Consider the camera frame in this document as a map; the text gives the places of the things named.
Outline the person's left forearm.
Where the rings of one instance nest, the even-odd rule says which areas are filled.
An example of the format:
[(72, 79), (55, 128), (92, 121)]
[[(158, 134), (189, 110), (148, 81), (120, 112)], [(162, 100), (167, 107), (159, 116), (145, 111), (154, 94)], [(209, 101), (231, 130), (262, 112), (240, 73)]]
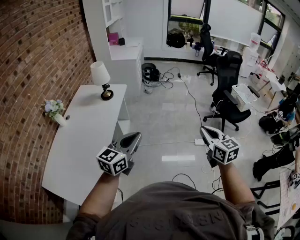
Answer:
[(80, 214), (106, 216), (112, 209), (119, 186), (119, 175), (103, 173), (79, 209)]

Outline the black backpack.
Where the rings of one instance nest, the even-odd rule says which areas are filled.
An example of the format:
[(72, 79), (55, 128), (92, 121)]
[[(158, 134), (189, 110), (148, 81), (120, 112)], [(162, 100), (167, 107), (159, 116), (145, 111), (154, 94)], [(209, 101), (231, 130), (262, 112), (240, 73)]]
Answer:
[(174, 48), (179, 49), (186, 45), (186, 40), (185, 40), (184, 35), (181, 32), (169, 33), (169, 34), (167, 34), (166, 44), (169, 47), (174, 47)]

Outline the person's torso in grey shirt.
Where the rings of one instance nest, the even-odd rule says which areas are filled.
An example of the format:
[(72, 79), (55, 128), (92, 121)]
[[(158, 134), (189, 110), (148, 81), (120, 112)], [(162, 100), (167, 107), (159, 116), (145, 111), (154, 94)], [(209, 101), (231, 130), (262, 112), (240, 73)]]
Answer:
[(275, 222), (255, 202), (235, 205), (182, 183), (154, 183), (103, 218), (79, 214), (66, 240), (247, 240), (250, 207), (264, 240), (273, 240)]

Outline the white cabinet with shelves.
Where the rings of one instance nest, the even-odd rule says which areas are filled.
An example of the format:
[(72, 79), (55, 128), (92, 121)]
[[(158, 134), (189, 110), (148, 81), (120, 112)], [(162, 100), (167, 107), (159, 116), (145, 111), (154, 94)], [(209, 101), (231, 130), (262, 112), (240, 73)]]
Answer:
[[(90, 40), (97, 61), (104, 62), (110, 84), (125, 84), (126, 97), (141, 93), (143, 39), (126, 33), (124, 0), (82, 0)], [(109, 45), (108, 34), (119, 34), (125, 45)]]

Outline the black metal frame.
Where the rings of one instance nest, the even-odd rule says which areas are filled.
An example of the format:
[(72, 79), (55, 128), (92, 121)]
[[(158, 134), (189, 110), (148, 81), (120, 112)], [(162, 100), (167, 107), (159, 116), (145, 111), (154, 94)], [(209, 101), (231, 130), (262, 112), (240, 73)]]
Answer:
[(267, 182), (261, 187), (253, 187), (253, 188), (250, 189), (253, 196), (255, 197), (255, 199), (258, 200), (257, 201), (258, 205), (262, 206), (264, 209), (267, 209), (267, 210), (268, 209), (273, 209), (271, 211), (265, 212), (265, 214), (268, 215), (268, 216), (275, 215), (275, 214), (278, 214), (280, 212), (280, 203), (277, 203), (277, 204), (274, 204), (274, 205), (266, 205), (265, 203), (260, 201), (260, 199), (261, 199), (261, 197), (263, 196), (263, 194), (266, 190), (279, 188), (279, 187), (280, 187), (280, 180), (276, 180), (276, 181)]

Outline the white patterned table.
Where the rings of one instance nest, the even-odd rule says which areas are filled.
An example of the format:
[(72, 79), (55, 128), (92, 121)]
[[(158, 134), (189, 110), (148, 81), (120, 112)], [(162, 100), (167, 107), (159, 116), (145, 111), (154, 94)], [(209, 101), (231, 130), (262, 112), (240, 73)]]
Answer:
[(300, 208), (300, 173), (284, 170), (280, 173), (280, 209), (277, 230)]

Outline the white roller blind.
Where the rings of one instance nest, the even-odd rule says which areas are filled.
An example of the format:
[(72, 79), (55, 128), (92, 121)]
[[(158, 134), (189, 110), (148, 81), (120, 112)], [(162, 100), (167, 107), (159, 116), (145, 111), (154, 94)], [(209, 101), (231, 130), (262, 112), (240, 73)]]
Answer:
[(238, 0), (211, 0), (208, 25), (212, 36), (248, 45), (261, 18), (261, 12)]

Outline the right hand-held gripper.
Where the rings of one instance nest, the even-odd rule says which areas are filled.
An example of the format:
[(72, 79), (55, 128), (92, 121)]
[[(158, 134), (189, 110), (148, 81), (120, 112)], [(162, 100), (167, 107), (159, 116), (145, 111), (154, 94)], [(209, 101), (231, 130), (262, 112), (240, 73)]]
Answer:
[(234, 137), (214, 127), (200, 127), (200, 135), (205, 145), (209, 148), (207, 160), (212, 168), (218, 164), (226, 165), (234, 161), (239, 153), (240, 144)]

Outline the white table lamp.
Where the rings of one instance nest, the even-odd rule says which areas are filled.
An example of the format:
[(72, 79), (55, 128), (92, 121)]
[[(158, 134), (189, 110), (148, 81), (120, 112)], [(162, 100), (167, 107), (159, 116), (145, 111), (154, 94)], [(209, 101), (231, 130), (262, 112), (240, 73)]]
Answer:
[(114, 93), (112, 90), (110, 90), (110, 84), (109, 81), (111, 79), (104, 62), (102, 61), (96, 61), (91, 64), (91, 75), (92, 75), (92, 81), (93, 84), (96, 86), (102, 86), (103, 92), (101, 93), (101, 98), (104, 101), (108, 101), (113, 98)]

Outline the white desk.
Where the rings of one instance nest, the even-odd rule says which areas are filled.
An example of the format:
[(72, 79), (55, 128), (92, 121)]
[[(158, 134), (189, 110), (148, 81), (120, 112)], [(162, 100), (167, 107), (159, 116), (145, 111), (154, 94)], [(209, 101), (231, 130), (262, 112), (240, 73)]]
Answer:
[(124, 100), (127, 86), (112, 84), (112, 99), (101, 98), (101, 86), (82, 85), (69, 104), (52, 143), (42, 187), (77, 205), (92, 190), (102, 170), (96, 155), (117, 135), (129, 132), (130, 119)]

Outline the black-framed window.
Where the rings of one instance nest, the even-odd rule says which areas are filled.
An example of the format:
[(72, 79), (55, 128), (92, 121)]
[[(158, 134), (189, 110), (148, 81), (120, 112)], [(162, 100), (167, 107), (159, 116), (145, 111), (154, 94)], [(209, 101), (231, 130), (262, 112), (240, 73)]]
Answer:
[(262, 13), (258, 28), (258, 35), (261, 36), (260, 45), (273, 51), (276, 49), (281, 36), (285, 15), (268, 0), (257, 0), (257, 3), (260, 3)]
[(201, 41), (200, 30), (208, 23), (210, 5), (211, 0), (168, 0), (167, 34), (184, 35), (186, 45), (181, 49), (190, 50), (193, 42)]

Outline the person's right forearm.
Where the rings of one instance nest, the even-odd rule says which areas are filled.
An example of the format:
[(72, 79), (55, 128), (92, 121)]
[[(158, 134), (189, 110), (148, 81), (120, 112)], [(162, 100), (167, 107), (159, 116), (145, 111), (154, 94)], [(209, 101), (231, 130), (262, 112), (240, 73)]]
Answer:
[(238, 169), (233, 163), (226, 165), (218, 164), (218, 167), (226, 200), (235, 205), (255, 201), (250, 188), (242, 179)]

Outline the black headset gear pile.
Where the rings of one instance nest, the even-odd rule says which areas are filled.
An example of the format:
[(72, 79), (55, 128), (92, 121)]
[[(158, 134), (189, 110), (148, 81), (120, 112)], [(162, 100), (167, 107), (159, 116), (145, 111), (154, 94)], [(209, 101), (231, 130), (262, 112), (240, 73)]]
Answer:
[(153, 63), (142, 64), (142, 81), (145, 85), (154, 87), (159, 84), (160, 71)]

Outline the black office chair with basket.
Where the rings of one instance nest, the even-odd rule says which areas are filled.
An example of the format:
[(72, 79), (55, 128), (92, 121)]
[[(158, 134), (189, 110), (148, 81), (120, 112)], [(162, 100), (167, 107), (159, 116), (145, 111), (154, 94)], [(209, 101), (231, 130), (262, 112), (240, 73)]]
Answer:
[[(250, 109), (240, 112), (237, 108), (238, 102), (231, 95), (232, 86), (239, 84), (241, 64), (242, 56), (235, 51), (228, 51), (224, 56), (217, 58), (217, 89), (212, 94), (213, 102), (210, 105), (211, 108), (215, 108), (215, 111), (212, 115), (204, 116), (203, 121), (206, 122), (209, 118), (220, 118), (222, 132), (224, 132), (226, 121), (235, 126), (236, 131), (239, 131), (237, 124), (251, 115)], [(260, 97), (260, 94), (252, 86), (247, 87), (257, 99)]]

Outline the white plastic basket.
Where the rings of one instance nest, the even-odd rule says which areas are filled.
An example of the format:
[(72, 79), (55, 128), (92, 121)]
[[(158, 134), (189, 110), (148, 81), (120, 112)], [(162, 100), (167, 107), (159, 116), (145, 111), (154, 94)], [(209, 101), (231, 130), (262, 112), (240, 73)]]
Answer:
[(237, 108), (240, 112), (249, 110), (252, 104), (257, 100), (250, 89), (242, 83), (232, 86), (231, 95), (238, 102)]

